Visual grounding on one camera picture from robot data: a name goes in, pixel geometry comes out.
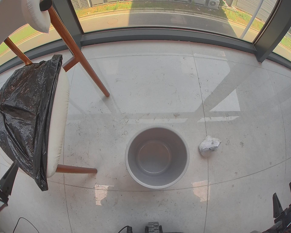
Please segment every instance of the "wooden chair frame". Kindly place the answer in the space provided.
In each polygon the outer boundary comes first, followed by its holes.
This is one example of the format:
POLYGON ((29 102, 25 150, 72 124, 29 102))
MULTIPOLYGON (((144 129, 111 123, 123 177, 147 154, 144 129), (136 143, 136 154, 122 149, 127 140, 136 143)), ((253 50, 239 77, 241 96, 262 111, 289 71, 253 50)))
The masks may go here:
MULTIPOLYGON (((110 94, 106 87, 103 85, 83 53, 81 52, 80 48, 75 43, 73 37, 70 35, 68 30, 66 29, 65 25, 61 21, 60 17, 56 13, 53 6, 51 6, 48 9, 49 16, 51 18, 51 23, 54 26, 55 30, 58 32, 58 34, 61 36, 61 38, 64 40, 68 48, 73 53, 73 57, 69 59, 65 64, 63 64, 64 70, 67 72, 69 69, 71 69, 74 65, 76 65, 78 62, 84 67, 86 72, 90 75, 90 77, 93 79, 93 81, 96 83, 96 85, 100 88, 100 90, 103 92, 103 94, 108 97, 110 94)), ((31 64, 31 60, 23 53, 21 50, 11 41, 11 39, 8 37, 4 40, 4 43, 25 63, 25 65, 31 64)), ((88 167, 75 167, 75 166, 68 166, 68 165, 62 165, 58 164, 58 167, 56 169, 56 172, 60 173, 97 173, 97 170, 95 168, 88 168, 88 167)))

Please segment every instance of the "debris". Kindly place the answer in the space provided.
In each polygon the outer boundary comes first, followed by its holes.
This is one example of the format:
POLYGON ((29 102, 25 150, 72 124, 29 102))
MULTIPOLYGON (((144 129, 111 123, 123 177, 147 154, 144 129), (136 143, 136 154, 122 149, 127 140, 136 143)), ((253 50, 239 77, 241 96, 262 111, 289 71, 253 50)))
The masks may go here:
POLYGON ((221 141, 218 138, 207 136, 203 142, 199 145, 199 151, 201 155, 205 158, 211 155, 211 152, 216 150, 220 145, 221 141))

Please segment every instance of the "chair backrest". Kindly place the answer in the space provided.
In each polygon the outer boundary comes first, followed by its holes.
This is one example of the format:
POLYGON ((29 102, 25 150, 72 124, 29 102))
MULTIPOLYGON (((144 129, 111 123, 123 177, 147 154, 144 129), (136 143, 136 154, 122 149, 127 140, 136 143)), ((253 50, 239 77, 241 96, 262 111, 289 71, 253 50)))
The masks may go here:
POLYGON ((0 44, 25 24, 21 0, 0 0, 0 44))

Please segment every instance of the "white chair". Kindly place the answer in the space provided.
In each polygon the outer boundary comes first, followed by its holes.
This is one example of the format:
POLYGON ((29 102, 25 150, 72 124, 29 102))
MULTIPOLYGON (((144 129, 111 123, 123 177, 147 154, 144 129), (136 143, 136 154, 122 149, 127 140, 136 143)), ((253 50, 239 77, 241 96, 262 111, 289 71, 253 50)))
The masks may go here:
MULTIPOLYGON (((102 92, 106 96, 109 96, 109 92, 74 42, 54 8, 51 6, 48 11, 40 11, 39 3, 40 0, 0 0, 0 44, 4 41, 26 65, 30 64, 32 62, 29 58, 17 48, 8 36, 26 23, 29 23, 38 31, 48 33, 50 23, 52 22, 56 31, 63 38, 74 56, 63 65, 58 77, 49 128, 47 178, 51 177, 55 172, 97 173, 95 168, 58 164, 65 134, 69 103, 69 81, 66 72, 80 62, 102 92)), ((1 148, 0 154, 8 164, 11 165, 13 163, 1 148)))

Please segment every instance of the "black plastic bag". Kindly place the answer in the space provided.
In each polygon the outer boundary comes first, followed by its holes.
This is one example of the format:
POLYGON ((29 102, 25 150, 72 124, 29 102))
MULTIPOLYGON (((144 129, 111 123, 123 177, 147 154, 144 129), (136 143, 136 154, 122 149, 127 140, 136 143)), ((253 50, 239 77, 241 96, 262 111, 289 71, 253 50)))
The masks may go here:
POLYGON ((0 90, 0 146, 31 176, 47 186, 49 124, 62 55, 16 70, 0 90))

